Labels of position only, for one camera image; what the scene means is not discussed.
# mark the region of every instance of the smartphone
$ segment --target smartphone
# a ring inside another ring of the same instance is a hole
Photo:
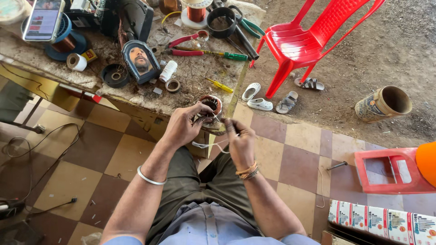
[[[64,7],[64,0],[35,0],[23,39],[53,43],[57,37]]]

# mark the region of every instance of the hand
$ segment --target hand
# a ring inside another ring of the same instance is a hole
[[[193,117],[198,113],[207,115],[212,112],[213,110],[209,106],[201,102],[197,102],[197,104],[191,107],[177,108],[171,115],[167,130],[161,141],[170,144],[175,150],[186,145],[198,135],[203,122],[212,122],[211,118],[205,117],[198,118],[195,122],[192,122]]]
[[[228,135],[228,148],[237,171],[244,171],[254,164],[254,141],[256,134],[242,122],[222,119]]]

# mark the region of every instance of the blue spool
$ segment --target blue spool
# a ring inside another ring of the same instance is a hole
[[[57,61],[67,61],[68,55],[72,53],[77,54],[83,54],[86,51],[86,47],[88,46],[88,43],[86,42],[86,39],[81,34],[71,30],[72,24],[71,20],[68,18],[68,16],[65,13],[62,13],[62,19],[61,24],[59,25],[58,30],[58,37],[56,38],[56,41],[54,43],[58,43],[62,40],[64,40],[69,34],[74,37],[76,40],[76,46],[73,50],[65,53],[61,53],[56,51],[51,45],[45,46],[45,53],[52,59]]]

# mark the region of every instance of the dirt ground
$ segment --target dirt ground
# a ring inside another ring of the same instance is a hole
[[[253,0],[267,10],[262,29],[290,22],[304,0]],[[303,19],[309,28],[329,0],[317,0]],[[360,8],[327,44],[331,47],[368,9],[373,0]],[[436,139],[436,0],[387,0],[335,49],[317,63],[311,74],[326,89],[313,91],[297,87],[289,77],[275,93],[274,106],[289,91],[299,94],[297,105],[286,115],[256,111],[284,123],[307,122],[335,133],[343,133],[381,146],[412,147]],[[256,69],[248,69],[242,92],[252,82],[261,84],[255,98],[265,92],[278,63],[263,45]],[[294,70],[303,76],[306,68]],[[412,111],[401,117],[367,124],[359,120],[354,105],[372,90],[395,85],[413,103]]]

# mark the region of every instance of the silver bangle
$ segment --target silver bangle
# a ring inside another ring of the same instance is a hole
[[[146,178],[146,177],[141,173],[141,167],[142,167],[142,165],[138,167],[138,174],[139,174],[139,176],[141,176],[141,178],[145,179],[147,182],[152,183],[152,184],[157,184],[157,185],[163,185],[163,184],[165,184],[165,183],[168,181],[168,178],[165,178],[165,181],[164,181],[164,182],[155,182],[155,181],[153,181],[153,180],[149,180],[149,179],[147,179],[147,178]]]

